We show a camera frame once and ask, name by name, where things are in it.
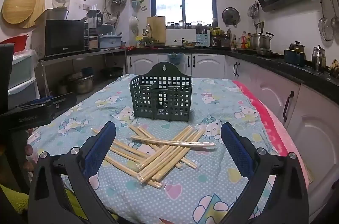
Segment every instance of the round wooden cutting board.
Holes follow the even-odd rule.
[[[35,20],[40,16],[40,14],[43,13],[44,10],[45,10],[45,0],[36,0],[32,14],[25,21],[21,22],[19,24],[19,27],[21,28],[33,27],[35,25]]]
[[[33,12],[36,0],[4,0],[2,16],[10,24],[25,21]]]

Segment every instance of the kitchen counter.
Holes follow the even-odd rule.
[[[271,72],[281,75],[298,84],[304,84],[339,105],[339,79],[333,78],[329,73],[319,73],[310,66],[298,67],[284,62],[283,56],[266,58],[257,55],[249,55],[242,51],[233,52],[228,48],[196,47],[196,48],[137,48],[127,51],[127,55],[140,55],[148,53],[204,53],[218,54],[234,57],[256,64]]]

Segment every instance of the white cabinet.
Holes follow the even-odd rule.
[[[237,65],[235,67],[236,80],[243,83],[254,95],[258,92],[256,80],[259,70],[263,69],[258,65],[237,59]]]
[[[339,106],[303,85],[288,125],[288,132],[313,182],[308,187],[310,215],[325,202],[339,178]]]
[[[287,127],[297,102],[300,85],[261,67],[258,67],[256,85],[257,98]]]
[[[168,62],[168,54],[167,53],[160,53],[158,54],[158,62]],[[192,75],[192,55],[185,53],[182,57],[182,60],[179,65],[176,65],[180,72],[185,75]]]
[[[225,56],[192,54],[192,77],[194,78],[223,78]]]
[[[158,63],[158,54],[133,55],[127,57],[128,73],[144,75]]]
[[[230,56],[225,56],[225,71],[224,71],[224,78],[235,80],[235,69],[237,66],[237,59]]]

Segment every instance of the basket compartment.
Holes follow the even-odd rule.
[[[169,62],[161,62],[130,82],[134,117],[188,121],[192,77]]]

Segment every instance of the silver screw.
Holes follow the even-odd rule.
[[[74,148],[71,149],[72,154],[78,154],[79,151],[80,151],[80,149],[78,147],[74,147]]]
[[[291,157],[292,159],[295,159],[295,158],[297,158],[297,155],[294,152],[291,152],[289,154],[289,157]]]
[[[48,153],[46,151],[44,151],[40,154],[40,158],[46,158],[47,155],[48,155]]]
[[[257,152],[258,152],[258,154],[260,154],[260,155],[265,155],[265,154],[266,154],[266,150],[264,150],[263,148],[258,148],[258,149],[257,149]]]

